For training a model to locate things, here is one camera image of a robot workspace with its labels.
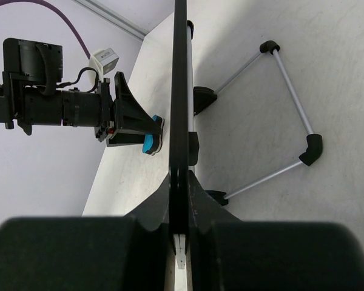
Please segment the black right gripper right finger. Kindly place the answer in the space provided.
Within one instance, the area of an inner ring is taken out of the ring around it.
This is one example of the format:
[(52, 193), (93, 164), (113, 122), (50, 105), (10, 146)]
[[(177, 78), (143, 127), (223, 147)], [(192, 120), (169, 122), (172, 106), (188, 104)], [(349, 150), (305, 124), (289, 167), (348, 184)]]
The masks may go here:
[(189, 290), (364, 290), (364, 252), (343, 225), (241, 221), (189, 175)]

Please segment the blue whiteboard eraser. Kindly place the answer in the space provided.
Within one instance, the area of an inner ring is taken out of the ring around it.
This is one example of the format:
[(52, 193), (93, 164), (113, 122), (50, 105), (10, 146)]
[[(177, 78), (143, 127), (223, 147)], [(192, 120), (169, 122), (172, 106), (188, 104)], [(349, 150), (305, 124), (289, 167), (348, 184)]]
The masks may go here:
[(152, 119), (161, 129), (159, 135), (145, 135), (144, 143), (142, 147), (142, 152), (147, 155), (155, 155), (158, 153), (163, 145), (163, 129), (164, 129), (164, 119), (158, 115), (154, 115)]

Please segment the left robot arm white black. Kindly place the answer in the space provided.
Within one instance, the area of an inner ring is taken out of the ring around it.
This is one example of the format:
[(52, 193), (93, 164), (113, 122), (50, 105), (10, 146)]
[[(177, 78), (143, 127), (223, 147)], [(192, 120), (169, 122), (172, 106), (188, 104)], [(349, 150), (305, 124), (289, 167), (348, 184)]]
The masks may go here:
[(0, 123), (7, 129), (17, 122), (30, 136), (34, 125), (92, 127), (95, 138), (109, 147), (141, 144), (148, 155), (160, 150), (164, 120), (145, 112), (124, 73), (115, 74), (112, 98), (107, 78), (96, 76), (87, 92), (61, 81), (60, 45), (7, 38), (3, 53)]

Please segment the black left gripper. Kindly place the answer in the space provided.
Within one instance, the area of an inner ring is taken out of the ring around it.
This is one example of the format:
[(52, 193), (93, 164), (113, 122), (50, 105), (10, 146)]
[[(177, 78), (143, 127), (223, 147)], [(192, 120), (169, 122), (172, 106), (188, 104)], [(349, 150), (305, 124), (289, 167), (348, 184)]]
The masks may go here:
[(159, 125), (146, 113), (134, 98), (123, 72), (116, 72), (115, 101), (110, 94), (110, 79), (98, 82), (99, 122), (95, 138), (106, 142), (107, 147), (143, 144), (145, 135), (127, 133), (159, 133)]

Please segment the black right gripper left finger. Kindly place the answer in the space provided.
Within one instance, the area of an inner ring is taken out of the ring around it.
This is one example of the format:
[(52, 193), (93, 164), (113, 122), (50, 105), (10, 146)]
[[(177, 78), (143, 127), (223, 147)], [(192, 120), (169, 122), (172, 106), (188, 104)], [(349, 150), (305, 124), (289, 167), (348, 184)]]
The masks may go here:
[(122, 217), (13, 218), (0, 226), (0, 290), (172, 290), (169, 183)]

